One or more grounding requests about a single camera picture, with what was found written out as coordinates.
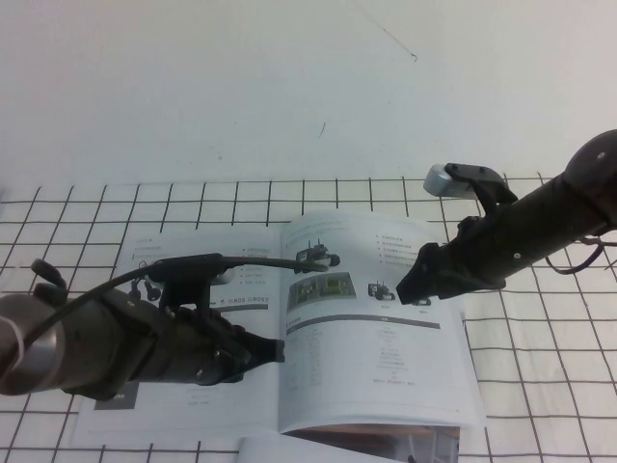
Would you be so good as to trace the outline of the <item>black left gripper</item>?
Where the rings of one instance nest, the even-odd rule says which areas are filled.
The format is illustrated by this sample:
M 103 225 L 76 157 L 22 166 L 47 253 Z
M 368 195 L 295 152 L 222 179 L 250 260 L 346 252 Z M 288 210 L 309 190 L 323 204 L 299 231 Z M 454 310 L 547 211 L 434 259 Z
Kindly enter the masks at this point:
M 267 339 L 219 313 L 205 323 L 186 311 L 171 321 L 144 360 L 148 383 L 214 386 L 237 383 L 261 363 L 283 363 L 284 341 Z

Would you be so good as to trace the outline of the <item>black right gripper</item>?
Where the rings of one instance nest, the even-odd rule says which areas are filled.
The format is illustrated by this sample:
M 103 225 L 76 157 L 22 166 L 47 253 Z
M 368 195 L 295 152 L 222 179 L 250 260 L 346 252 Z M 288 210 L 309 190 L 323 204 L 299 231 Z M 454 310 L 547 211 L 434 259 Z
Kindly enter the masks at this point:
M 500 207 L 484 217 L 468 216 L 457 226 L 456 237 L 439 251 L 437 243 L 423 245 L 396 287 L 400 302 L 417 305 L 431 297 L 449 299 L 505 288 L 506 279 L 515 273 L 512 213 L 511 207 Z

